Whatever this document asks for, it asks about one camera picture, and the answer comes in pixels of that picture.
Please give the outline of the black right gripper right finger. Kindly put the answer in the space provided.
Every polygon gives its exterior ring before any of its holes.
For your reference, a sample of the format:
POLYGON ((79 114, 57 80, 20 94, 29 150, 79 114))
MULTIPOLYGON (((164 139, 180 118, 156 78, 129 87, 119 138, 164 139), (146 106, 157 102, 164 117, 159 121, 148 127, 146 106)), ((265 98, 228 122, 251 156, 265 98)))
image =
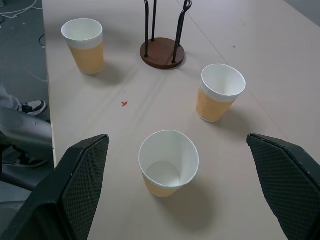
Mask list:
POLYGON ((251 133, 250 147, 265 200, 289 240, 320 238, 320 166, 300 146, 251 133))

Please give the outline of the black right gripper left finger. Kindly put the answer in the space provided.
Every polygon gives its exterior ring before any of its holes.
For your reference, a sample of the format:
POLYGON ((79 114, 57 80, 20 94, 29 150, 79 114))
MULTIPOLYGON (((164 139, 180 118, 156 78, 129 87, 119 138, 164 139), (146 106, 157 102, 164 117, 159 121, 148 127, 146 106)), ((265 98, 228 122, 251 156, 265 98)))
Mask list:
POLYGON ((0 204, 2 240, 86 240, 96 214, 110 139, 70 147, 25 201, 0 204))

